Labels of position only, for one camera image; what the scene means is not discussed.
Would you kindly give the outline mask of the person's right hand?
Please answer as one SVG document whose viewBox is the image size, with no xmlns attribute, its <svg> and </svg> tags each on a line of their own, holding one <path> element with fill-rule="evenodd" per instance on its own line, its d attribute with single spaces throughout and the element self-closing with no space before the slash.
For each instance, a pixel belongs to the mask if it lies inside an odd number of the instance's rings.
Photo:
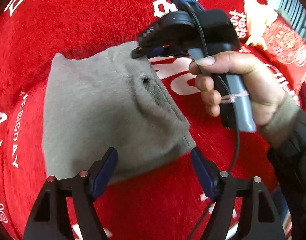
<svg viewBox="0 0 306 240">
<path fill-rule="evenodd" d="M 202 71 L 214 74 L 241 75 L 252 103 L 253 118 L 257 125 L 265 126 L 281 105 L 285 91 L 275 80 L 272 72 L 252 54 L 224 51 L 214 56 L 192 61 L 189 72 L 195 75 L 195 86 L 201 91 L 206 111 L 211 116 L 220 115 L 221 96 L 215 89 L 214 80 Z"/>
</svg>

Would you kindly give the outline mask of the right forearm dark sleeve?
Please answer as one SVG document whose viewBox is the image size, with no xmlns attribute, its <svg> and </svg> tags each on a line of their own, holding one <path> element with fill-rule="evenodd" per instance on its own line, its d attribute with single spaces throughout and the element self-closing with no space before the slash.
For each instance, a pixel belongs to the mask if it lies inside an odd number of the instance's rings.
<svg viewBox="0 0 306 240">
<path fill-rule="evenodd" d="M 292 219 L 292 239 L 306 239 L 306 114 L 285 95 L 270 122 L 259 129 Z"/>
</svg>

